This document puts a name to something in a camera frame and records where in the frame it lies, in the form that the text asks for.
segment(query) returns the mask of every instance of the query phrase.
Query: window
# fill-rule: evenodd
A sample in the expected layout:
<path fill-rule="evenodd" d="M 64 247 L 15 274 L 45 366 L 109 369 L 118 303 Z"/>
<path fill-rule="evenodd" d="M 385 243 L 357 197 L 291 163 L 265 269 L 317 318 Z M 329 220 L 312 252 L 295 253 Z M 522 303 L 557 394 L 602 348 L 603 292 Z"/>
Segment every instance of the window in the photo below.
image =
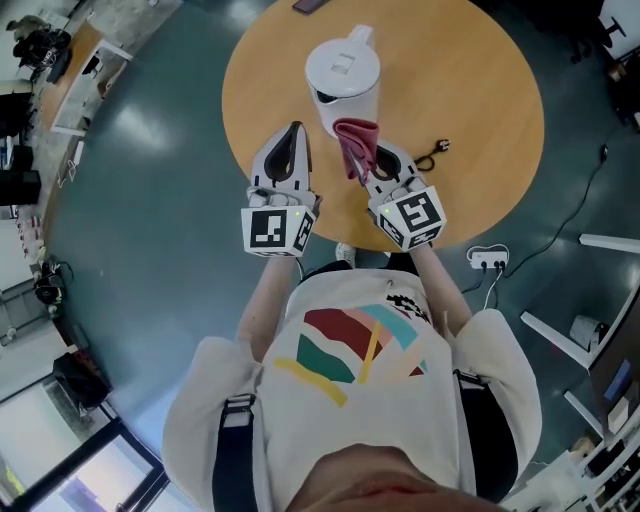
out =
<path fill-rule="evenodd" d="M 122 437 L 96 453 L 39 503 L 34 512 L 112 512 L 152 466 Z"/>
<path fill-rule="evenodd" d="M 0 497 L 11 503 L 79 448 L 109 419 L 80 417 L 54 379 L 0 405 Z"/>
<path fill-rule="evenodd" d="M 196 512 L 197 509 L 178 488 L 169 484 L 147 509 L 147 512 Z"/>

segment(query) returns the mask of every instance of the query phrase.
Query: white t-shirt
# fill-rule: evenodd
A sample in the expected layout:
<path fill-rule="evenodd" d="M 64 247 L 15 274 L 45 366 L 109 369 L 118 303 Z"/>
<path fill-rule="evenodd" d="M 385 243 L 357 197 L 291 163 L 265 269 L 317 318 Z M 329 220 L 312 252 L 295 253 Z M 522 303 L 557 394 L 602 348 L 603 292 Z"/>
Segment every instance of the white t-shirt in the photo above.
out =
<path fill-rule="evenodd" d="M 284 511 L 323 456 L 354 444 L 396 447 L 425 475 L 463 488 L 453 369 L 500 389 L 518 456 L 533 456 L 542 418 L 535 377 L 504 317 L 476 314 L 454 338 L 432 327 L 420 280 L 406 272 L 320 274 L 292 295 L 262 364 L 246 343 L 207 338 L 164 431 L 171 480 L 213 510 L 211 480 L 227 398 L 262 403 L 274 510 Z"/>

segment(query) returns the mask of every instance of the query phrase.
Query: round wooden table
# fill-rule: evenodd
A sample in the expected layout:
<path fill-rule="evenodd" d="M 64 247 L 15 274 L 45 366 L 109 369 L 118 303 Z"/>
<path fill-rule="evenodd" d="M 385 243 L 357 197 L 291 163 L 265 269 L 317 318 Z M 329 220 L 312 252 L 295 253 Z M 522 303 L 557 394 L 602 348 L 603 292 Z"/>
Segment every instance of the round wooden table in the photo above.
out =
<path fill-rule="evenodd" d="M 542 102 L 511 38 L 468 0 L 332 0 L 310 16 L 280 0 L 249 27 L 227 67 L 224 126 L 249 176 L 255 153 L 277 130 L 302 121 L 312 189 L 324 201 L 314 232 L 374 251 L 397 247 L 367 214 L 368 195 L 346 178 L 338 142 L 322 128 L 305 79 L 320 43 L 375 29 L 382 64 L 380 136 L 413 157 L 451 141 L 422 176 L 447 215 L 445 247 L 486 231 L 520 201 L 540 162 Z"/>

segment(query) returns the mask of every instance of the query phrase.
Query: gray floor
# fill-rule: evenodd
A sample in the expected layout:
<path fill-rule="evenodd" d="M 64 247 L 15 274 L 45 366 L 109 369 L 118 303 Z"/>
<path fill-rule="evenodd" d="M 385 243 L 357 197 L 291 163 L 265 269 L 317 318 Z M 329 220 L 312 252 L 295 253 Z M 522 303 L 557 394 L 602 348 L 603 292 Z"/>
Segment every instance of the gray floor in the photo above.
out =
<path fill-rule="evenodd" d="M 238 209 L 246 181 L 226 142 L 220 95 L 235 43 L 269 3 L 181 7 L 116 83 L 89 133 L 78 177 L 60 198 L 50 246 L 75 270 L 71 311 L 115 388 L 113 404 L 156 451 L 196 344 L 209 334 L 233 336 L 264 264 L 242 251 Z M 640 238 L 640 138 L 619 128 L 601 59 L 571 65 L 562 38 L 536 32 L 511 8 L 495 17 L 538 80 L 545 148 L 533 185 L 507 218 L 440 251 L 461 287 L 478 277 L 465 258 L 470 245 L 505 243 L 513 266 L 552 236 L 580 201 L 600 145 L 618 128 L 582 213 L 549 251 L 499 287 L 500 309 L 538 377 L 544 432 L 536 460 L 549 462 L 587 428 L 562 393 L 573 389 L 588 399 L 589 387 L 584 371 L 519 315 L 527 309 L 565 333 L 578 314 L 613 320 L 640 278 L 640 262 L 581 247 L 577 236 Z M 332 253 L 332 243 L 313 238 L 305 266 L 328 262 Z M 474 309 L 487 287 L 470 294 Z"/>

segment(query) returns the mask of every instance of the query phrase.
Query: power strip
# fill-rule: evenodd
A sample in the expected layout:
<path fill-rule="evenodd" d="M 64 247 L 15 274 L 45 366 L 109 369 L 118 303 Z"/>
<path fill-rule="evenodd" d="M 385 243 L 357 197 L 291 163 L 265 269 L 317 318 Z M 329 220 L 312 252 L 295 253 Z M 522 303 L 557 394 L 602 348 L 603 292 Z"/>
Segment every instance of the power strip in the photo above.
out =
<path fill-rule="evenodd" d="M 482 263 L 486 263 L 487 270 L 491 270 L 496 268 L 496 263 L 504 263 L 506 267 L 509 263 L 509 255 L 507 251 L 474 251 L 469 263 L 471 263 L 471 268 L 476 270 L 482 270 Z"/>

